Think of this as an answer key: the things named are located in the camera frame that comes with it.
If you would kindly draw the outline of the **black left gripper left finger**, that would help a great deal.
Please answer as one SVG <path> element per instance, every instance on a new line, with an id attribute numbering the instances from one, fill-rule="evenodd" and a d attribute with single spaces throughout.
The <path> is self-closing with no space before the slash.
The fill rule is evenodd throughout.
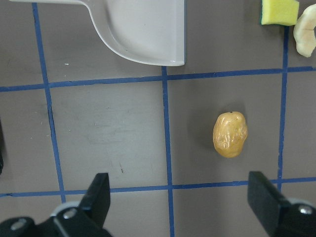
<path id="1" fill-rule="evenodd" d="M 70 201 L 51 214 L 59 237 L 108 237 L 103 228 L 110 208 L 108 173 L 95 175 L 81 201 Z"/>

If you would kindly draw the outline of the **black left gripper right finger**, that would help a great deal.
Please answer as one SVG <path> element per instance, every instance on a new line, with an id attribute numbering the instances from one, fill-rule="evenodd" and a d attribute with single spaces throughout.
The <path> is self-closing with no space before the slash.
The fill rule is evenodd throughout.
<path id="1" fill-rule="evenodd" d="M 248 175 L 247 201 L 270 237 L 314 237 L 316 206 L 285 197 L 260 171 Z"/>

